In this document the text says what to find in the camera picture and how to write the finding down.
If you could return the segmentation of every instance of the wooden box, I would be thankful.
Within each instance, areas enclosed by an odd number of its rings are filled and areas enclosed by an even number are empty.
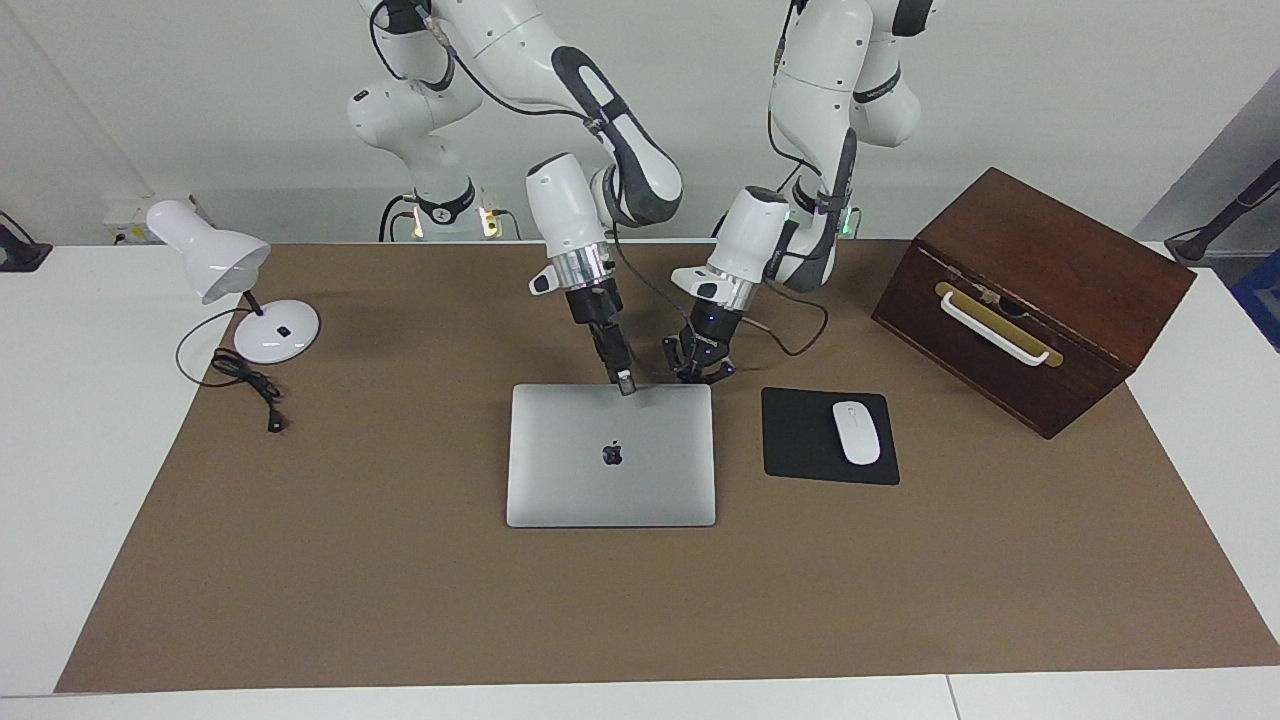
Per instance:
[[[1051,438],[1138,368],[1193,278],[992,168],[920,232],[873,316]]]

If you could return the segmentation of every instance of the lamp base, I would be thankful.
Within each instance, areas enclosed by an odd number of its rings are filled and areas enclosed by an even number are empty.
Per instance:
[[[236,352],[255,365],[292,360],[320,334],[320,315],[301,300],[276,300],[236,328]]]

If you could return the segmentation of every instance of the box handle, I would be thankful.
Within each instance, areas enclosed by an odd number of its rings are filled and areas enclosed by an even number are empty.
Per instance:
[[[1018,325],[1001,318],[977,300],[964,295],[951,283],[938,283],[934,292],[942,296],[943,313],[991,341],[992,345],[1004,350],[1023,365],[1030,368],[1039,368],[1041,365],[1059,368],[1062,365],[1061,352],[1046,346]],[[1033,355],[1027,348],[1033,348],[1032,351],[1039,350],[1041,354]]]

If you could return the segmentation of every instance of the apple logo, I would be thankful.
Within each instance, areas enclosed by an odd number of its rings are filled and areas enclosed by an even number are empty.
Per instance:
[[[600,457],[604,459],[605,465],[621,465],[622,446],[618,445],[618,441],[613,441],[613,445],[607,445],[603,450],[600,450]]]

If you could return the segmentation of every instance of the brown paper mat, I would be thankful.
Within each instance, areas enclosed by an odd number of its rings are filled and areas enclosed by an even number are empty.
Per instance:
[[[842,247],[812,354],[739,332],[717,527],[602,532],[503,524],[512,386],[603,375],[524,290],[540,247],[276,247],[259,297],[324,320],[273,373],[293,427],[200,391],[58,692],[1280,664],[1128,389],[1043,441],[869,319],[904,249]],[[630,255],[662,278],[708,251]],[[657,365],[678,320],[620,279]],[[764,386],[887,396],[902,484],[765,477]]]

